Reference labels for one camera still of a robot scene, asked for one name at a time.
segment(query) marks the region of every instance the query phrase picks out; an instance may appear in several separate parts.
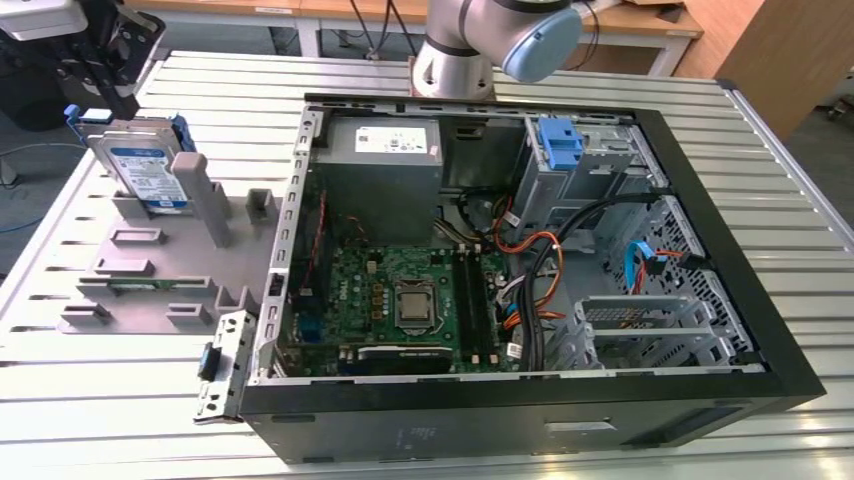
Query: floor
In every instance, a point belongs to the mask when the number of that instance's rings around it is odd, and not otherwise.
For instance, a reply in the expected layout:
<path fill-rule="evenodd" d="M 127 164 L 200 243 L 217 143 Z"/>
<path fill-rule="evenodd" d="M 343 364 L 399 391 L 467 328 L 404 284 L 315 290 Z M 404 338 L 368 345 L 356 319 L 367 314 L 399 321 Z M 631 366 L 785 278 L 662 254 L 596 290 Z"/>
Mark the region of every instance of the floor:
<path fill-rule="evenodd" d="M 217 27 L 217 35 L 205 35 L 204 25 L 171 25 L 161 46 L 172 49 L 228 53 L 299 54 L 299 42 L 290 29 L 260 27 Z M 332 32 L 323 36 L 327 56 L 362 58 L 368 50 L 364 36 L 348 37 L 348 47 Z M 391 35 L 382 57 L 404 60 L 408 45 L 400 35 Z M 76 143 L 67 128 L 31 133 L 15 127 L 0 114 L 0 153 L 33 143 Z M 854 122 L 831 123 L 823 112 L 814 112 L 786 143 L 794 157 L 825 192 L 849 223 L 854 224 Z M 77 164 L 81 150 L 44 146 L 4 157 L 20 174 L 13 189 L 0 186 L 0 281 L 27 245 L 35 225 L 9 233 L 4 230 L 37 220 L 47 212 L 60 188 Z"/>

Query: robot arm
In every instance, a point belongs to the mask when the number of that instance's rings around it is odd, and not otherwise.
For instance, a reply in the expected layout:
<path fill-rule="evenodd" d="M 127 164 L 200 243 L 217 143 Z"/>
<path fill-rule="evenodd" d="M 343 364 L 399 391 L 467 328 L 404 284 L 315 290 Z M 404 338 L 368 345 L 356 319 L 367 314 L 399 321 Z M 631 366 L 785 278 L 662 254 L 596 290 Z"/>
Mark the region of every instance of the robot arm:
<path fill-rule="evenodd" d="M 492 65 L 520 82 L 538 82 L 566 61 L 580 33 L 568 0 L 432 0 L 415 90 L 426 97 L 486 98 Z"/>
<path fill-rule="evenodd" d="M 123 0 L 0 0 L 0 41 L 61 79 L 83 82 L 120 120 L 139 110 L 133 85 L 164 30 Z M 426 97 L 486 98 L 492 65 L 536 82 L 560 67 L 580 31 L 570 0 L 431 0 L 415 90 Z"/>
<path fill-rule="evenodd" d="M 3 0 L 0 41 L 61 78 L 76 78 L 131 120 L 133 86 L 165 30 L 121 0 Z"/>

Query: red wire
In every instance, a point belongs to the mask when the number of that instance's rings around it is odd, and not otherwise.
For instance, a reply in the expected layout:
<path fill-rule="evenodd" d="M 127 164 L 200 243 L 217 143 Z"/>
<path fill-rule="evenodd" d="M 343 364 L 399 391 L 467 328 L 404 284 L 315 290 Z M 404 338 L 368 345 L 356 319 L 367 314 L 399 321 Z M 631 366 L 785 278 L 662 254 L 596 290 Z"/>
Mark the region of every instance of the red wire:
<path fill-rule="evenodd" d="M 306 276 L 303 277 L 303 283 L 299 288 L 306 288 L 308 285 L 308 278 L 311 277 L 311 271 L 315 268 L 315 256 L 318 255 L 318 246 L 320 245 L 320 237 L 323 234 L 323 224 L 326 222 L 326 190 L 320 194 L 320 221 L 318 222 L 318 230 L 315 231 L 315 241 L 311 245 L 311 258 L 308 259 L 308 270 L 306 270 Z"/>

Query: metal workbench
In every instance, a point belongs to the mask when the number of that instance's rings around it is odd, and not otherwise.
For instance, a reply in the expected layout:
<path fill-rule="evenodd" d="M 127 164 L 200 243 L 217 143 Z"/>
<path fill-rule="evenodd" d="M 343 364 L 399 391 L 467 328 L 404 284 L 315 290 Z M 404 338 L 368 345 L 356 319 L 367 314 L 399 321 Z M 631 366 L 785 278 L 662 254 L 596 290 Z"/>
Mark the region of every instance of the metal workbench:
<path fill-rule="evenodd" d="M 179 109 L 227 192 L 288 181 L 307 91 L 406 95 L 403 63 L 175 52 L 143 114 Z M 829 394 L 673 450 L 286 466 L 246 425 L 192 425 L 205 336 L 55 330 L 115 215 L 87 154 L 0 290 L 0 471 L 27 478 L 843 478 L 854 472 L 854 237 L 741 96 L 710 81 L 496 74 L 498 99 L 661 110 Z"/>

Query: motherboard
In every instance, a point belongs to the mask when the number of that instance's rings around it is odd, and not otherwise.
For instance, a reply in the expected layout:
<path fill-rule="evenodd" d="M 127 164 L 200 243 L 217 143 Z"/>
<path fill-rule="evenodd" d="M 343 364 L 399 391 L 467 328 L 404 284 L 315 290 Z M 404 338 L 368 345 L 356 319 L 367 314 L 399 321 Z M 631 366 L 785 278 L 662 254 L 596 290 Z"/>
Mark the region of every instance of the motherboard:
<path fill-rule="evenodd" d="M 502 254 L 344 247 L 331 262 L 326 313 L 296 317 L 302 375 L 382 373 L 372 360 L 410 373 L 390 361 L 407 356 L 419 357 L 415 369 L 503 371 L 494 310 L 506 284 Z"/>

